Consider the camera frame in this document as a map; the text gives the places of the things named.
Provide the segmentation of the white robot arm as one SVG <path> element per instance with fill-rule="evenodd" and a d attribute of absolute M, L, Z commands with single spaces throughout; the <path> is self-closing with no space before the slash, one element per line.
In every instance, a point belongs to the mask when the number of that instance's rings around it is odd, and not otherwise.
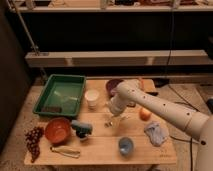
<path fill-rule="evenodd" d="M 117 85 L 116 94 L 109 101 L 109 110 L 119 116 L 129 102 L 145 107 L 199 142 L 195 171 L 213 169 L 213 116 L 149 95 L 132 80 Z"/>

